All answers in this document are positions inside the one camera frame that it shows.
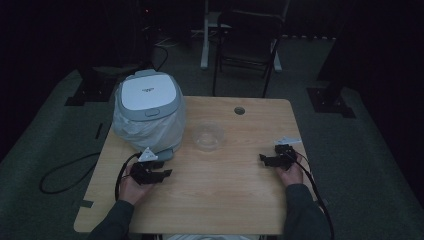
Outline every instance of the floor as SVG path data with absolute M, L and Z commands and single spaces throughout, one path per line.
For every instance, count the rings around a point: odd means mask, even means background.
M 326 87 L 316 81 L 333 42 L 323 39 L 285 39 L 279 48 L 283 71 L 272 75 L 267 98 L 288 99 L 322 197 L 328 202 L 336 239 L 424 239 L 424 210 L 370 118 L 357 92 L 343 89 L 342 97 L 356 118 L 316 113 L 306 88 Z M 187 96 L 211 96 L 213 66 L 200 69 L 202 41 L 193 36 L 191 46 L 161 43 L 168 58 L 160 69 L 172 75 Z M 215 49 L 211 39 L 209 62 Z M 157 49 L 156 66 L 165 59 Z M 126 69 L 102 67 L 115 75 Z M 89 184 L 82 182 L 59 194 L 43 194 L 39 182 L 52 168 L 101 151 L 113 113 L 109 102 L 64 106 L 81 82 L 76 71 L 62 79 L 32 124 L 0 165 L 0 239 L 84 239 L 73 222 Z M 260 97 L 260 73 L 224 69 L 219 75 L 218 96 Z M 46 178 L 44 188 L 72 185 L 96 162 L 90 157 Z

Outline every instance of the desk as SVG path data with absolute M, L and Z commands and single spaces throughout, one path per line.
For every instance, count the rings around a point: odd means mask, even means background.
M 300 137 L 290 103 L 253 98 L 185 100 L 187 124 L 181 148 L 162 169 L 173 169 L 172 175 L 157 184 L 137 207 L 130 231 L 282 234 L 284 187 L 274 169 L 263 166 L 258 154 L 275 155 L 274 140 Z M 243 107 L 245 113 L 237 115 L 236 107 Z M 198 150 L 191 138 L 195 126 L 204 120 L 215 121 L 225 130 L 224 145 L 214 152 Z M 301 143 L 293 147 L 305 154 Z M 94 203 L 91 208 L 80 208 L 76 231 L 90 232 L 106 216 L 115 202 L 118 172 L 133 153 L 128 143 L 109 132 L 84 197 Z

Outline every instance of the person's arm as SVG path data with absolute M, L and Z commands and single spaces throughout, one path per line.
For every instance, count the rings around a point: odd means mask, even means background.
M 286 187 L 287 216 L 284 223 L 284 240 L 330 239 L 330 228 L 324 213 L 313 201 L 303 184 L 302 169 L 296 164 L 287 170 L 276 168 Z
M 126 169 L 129 174 L 131 166 Z M 88 236 L 88 240 L 120 240 L 128 233 L 134 207 L 152 190 L 153 184 L 139 185 L 132 177 L 121 180 L 119 199 L 105 219 Z
M 88 240 L 118 240 L 128 232 L 134 206 L 129 202 L 118 200 L 106 218 L 97 225 L 88 236 Z

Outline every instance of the black cable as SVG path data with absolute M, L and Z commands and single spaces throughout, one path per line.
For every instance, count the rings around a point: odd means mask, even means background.
M 296 153 L 299 154 L 302 158 L 304 158 L 308 162 L 308 165 L 309 165 L 309 160 L 305 156 L 298 153 L 297 151 L 296 151 Z M 330 226 L 331 239 L 334 240 L 334 227 L 333 227 L 333 222 L 332 222 L 331 217 L 330 217 L 330 213 L 328 212 L 328 209 L 325 206 L 324 201 L 322 200 L 321 195 L 318 192 L 318 188 L 315 184 L 314 179 L 312 178 L 311 173 L 308 170 L 306 170 L 306 168 L 303 167 L 296 159 L 293 159 L 289 154 L 287 154 L 287 153 L 284 153 L 284 154 L 286 156 L 288 156 L 289 158 L 291 158 L 294 161 L 294 163 L 299 165 L 300 168 L 302 168 L 302 170 L 305 172 L 306 176 L 308 177 L 309 181 L 311 182 L 312 189 L 313 189 L 315 195 L 317 196 L 318 204 L 322 207 L 322 210 L 324 210 L 324 215 L 327 218 L 328 225 Z
M 38 188 L 40 189 L 40 191 L 42 192 L 42 193 L 44 193 L 44 194 L 58 194 L 58 193 L 62 193 L 62 192 L 65 192 L 65 191 L 68 191 L 69 189 L 71 189 L 71 188 L 73 188 L 73 187 L 75 187 L 78 183 L 80 183 L 95 167 L 96 167 L 96 165 L 97 165 L 97 161 L 90 167 L 90 169 L 88 169 L 88 171 L 78 180 L 78 181 L 76 181 L 75 183 L 73 183 L 72 185 L 70 185 L 70 186 L 68 186 L 68 187 L 66 187 L 66 188 L 63 188 L 63 189 L 60 189 L 60 190 L 56 190 L 56 191 L 47 191 L 47 190 L 45 190 L 44 189 L 44 187 L 43 187 L 43 185 L 44 185 L 44 181 L 45 181 L 45 179 L 50 175 L 50 174 L 52 174 L 52 173 L 54 173 L 55 171 L 57 171 L 57 170 L 59 170 L 59 169 L 62 169 L 62 168 L 64 168 L 64 167 L 67 167 L 67 166 L 69 166 L 69 165 L 72 165 L 72 164 L 74 164 L 74 163 L 76 163 L 76 162 L 79 162 L 79 161 L 81 161 L 81 160 L 84 160 L 84 159 L 86 159 L 86 158 L 89 158 L 89 157 L 92 157 L 92 156 L 97 156 L 97 155 L 100 155 L 100 152 L 97 152 L 97 153 L 92 153 L 92 154 L 89 154 L 89 155 L 86 155 L 86 156 L 84 156 L 84 157 L 81 157 L 81 158 L 78 158 L 78 159 L 75 159 L 75 160 L 73 160 L 73 161 L 71 161 L 71 162 L 68 162 L 68 163 L 65 163 L 65 164 L 63 164 L 63 165 L 60 165 L 60 166 L 57 166 L 57 167 L 54 167 L 54 168 L 52 168 L 50 171 L 48 171 L 46 174 L 44 174 L 44 176 L 41 178 L 41 180 L 40 180 L 40 182 L 39 182 L 39 184 L 38 184 Z
M 166 60 L 168 60 L 168 50 L 166 50 L 164 47 L 161 46 L 154 46 L 156 48 L 162 49 L 163 51 L 165 51 L 165 59 L 162 61 L 162 63 L 159 65 L 159 67 L 157 67 L 155 70 L 156 72 L 158 72 L 161 67 L 163 66 L 163 64 L 165 64 Z
M 135 154 L 133 154 L 131 157 L 129 157 L 128 159 L 127 159 L 127 161 L 125 161 L 125 163 L 122 165 L 122 168 L 121 168 L 121 170 L 119 171 L 119 174 L 118 174 L 118 177 L 117 177 L 117 179 L 116 179 L 116 184 L 115 184 L 115 201 L 118 201 L 118 198 L 119 198 L 119 185 L 121 184 L 121 179 L 122 179 L 122 174 L 124 174 L 124 172 L 125 172 L 125 169 L 127 168 L 127 166 L 128 166 L 128 163 L 131 161 L 131 159 L 133 159 L 133 158 L 135 158 L 135 157 L 140 157 L 140 153 L 135 153 Z

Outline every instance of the glass bowl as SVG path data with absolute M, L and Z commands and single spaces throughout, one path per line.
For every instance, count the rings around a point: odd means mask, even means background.
M 200 150 L 211 152 L 218 149 L 224 141 L 224 129 L 216 122 L 206 121 L 195 127 L 192 137 Z

